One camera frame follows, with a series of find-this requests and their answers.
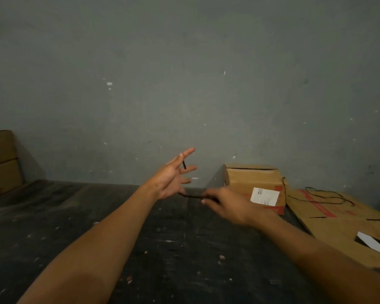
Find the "open cardboard box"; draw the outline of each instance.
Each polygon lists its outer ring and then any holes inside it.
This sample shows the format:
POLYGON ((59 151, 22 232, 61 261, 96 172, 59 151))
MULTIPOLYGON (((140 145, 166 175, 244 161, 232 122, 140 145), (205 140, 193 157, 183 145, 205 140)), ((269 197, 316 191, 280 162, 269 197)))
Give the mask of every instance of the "open cardboard box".
POLYGON ((265 208, 277 214, 284 214, 287 182, 277 168, 271 165, 225 164, 224 170, 226 186, 255 203, 264 204, 265 208))
MULTIPOLYGON (((314 194, 336 196, 331 192, 314 194)), ((315 238, 366 267, 380 268, 380 252, 361 244, 356 237, 361 232, 380 240, 380 212, 359 203, 353 197, 340 194, 353 205, 347 201, 341 203, 341 199, 323 199, 305 190, 289 190, 287 204, 315 238)))

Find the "black wire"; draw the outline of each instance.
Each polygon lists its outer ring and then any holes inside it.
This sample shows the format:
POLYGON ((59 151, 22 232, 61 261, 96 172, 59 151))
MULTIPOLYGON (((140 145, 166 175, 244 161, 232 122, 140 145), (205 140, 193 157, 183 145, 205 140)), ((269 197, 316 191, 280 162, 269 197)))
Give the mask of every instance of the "black wire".
MULTIPOLYGON (((283 181, 283 186, 284 186, 284 193, 287 195, 286 193, 286 185, 284 184, 284 179, 285 177, 282 178, 282 181, 283 181)), ((315 203, 318 203, 318 204, 330 204, 330 205, 341 205, 343 204, 344 202, 349 202, 351 205, 351 207, 354 206, 354 203, 352 201, 350 201, 349 199, 346 199, 344 198, 341 194, 339 194, 338 192, 335 192, 335 191, 325 191, 325 190, 317 190, 313 187, 310 187, 310 186, 306 186, 305 187, 305 191, 307 191, 310 195, 312 196, 316 196, 316 197, 320 197, 320 198, 323 198, 323 199, 329 199, 329 198, 336 198, 336 199, 341 199, 342 202, 340 203, 332 203, 332 202, 328 202, 328 201, 314 201, 315 203), (326 192, 326 193, 335 193, 339 196, 329 196, 329 197, 325 197, 325 196, 321 196, 321 195, 317 195, 317 194, 313 194, 312 192, 309 192, 308 189, 313 189, 315 192, 326 192)), ((288 197, 291 197, 292 199, 296 199, 298 201, 308 201, 308 202, 312 202, 312 201, 309 201, 307 199, 299 199, 299 198, 296 198, 296 197, 293 197, 291 195, 287 195, 288 197)))

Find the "hand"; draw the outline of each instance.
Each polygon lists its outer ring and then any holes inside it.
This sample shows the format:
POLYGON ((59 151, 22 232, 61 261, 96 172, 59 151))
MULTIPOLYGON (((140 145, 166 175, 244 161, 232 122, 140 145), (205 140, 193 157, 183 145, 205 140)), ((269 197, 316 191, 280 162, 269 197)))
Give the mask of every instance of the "hand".
POLYGON ((176 193, 184 194, 182 184, 191 183, 190 178, 183 178, 180 175, 197 169, 195 165, 187 166, 187 169, 180 168, 183 160, 194 152, 195 148, 190 148, 180 153, 176 158, 162 166, 146 184, 156 188, 157 198, 164 199, 176 193))
POLYGON ((202 204, 207 205, 222 218, 238 225, 252 225, 253 220, 256 219, 259 213, 267 211, 267 209, 252 203, 243 195, 235 193, 226 187, 208 189, 203 193, 203 197, 202 204), (208 197, 215 197, 220 203, 208 199, 208 197))

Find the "dark floor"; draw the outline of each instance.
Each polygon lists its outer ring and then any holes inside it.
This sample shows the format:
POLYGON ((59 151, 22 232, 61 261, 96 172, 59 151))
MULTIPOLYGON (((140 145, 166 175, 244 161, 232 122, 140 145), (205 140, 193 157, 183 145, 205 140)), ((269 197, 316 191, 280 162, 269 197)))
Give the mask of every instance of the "dark floor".
MULTIPOLYGON (((1 196, 0 303, 15 303, 62 249, 136 188, 38 181, 1 196)), ((303 229, 288 209, 284 219, 303 229)), ((147 218, 109 301, 122 302, 328 303, 265 236, 179 195, 158 201, 147 218)))

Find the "right hand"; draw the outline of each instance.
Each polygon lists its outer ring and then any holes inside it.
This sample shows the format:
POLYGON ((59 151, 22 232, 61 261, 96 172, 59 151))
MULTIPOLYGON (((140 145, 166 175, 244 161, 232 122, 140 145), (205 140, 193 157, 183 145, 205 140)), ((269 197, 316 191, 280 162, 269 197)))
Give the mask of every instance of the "right hand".
POLYGON ((226 187, 208 189, 203 193, 203 197, 202 204, 207 205, 222 218, 238 225, 252 225, 258 214, 267 211, 226 187), (208 197, 215 197, 220 203, 218 204, 208 197))

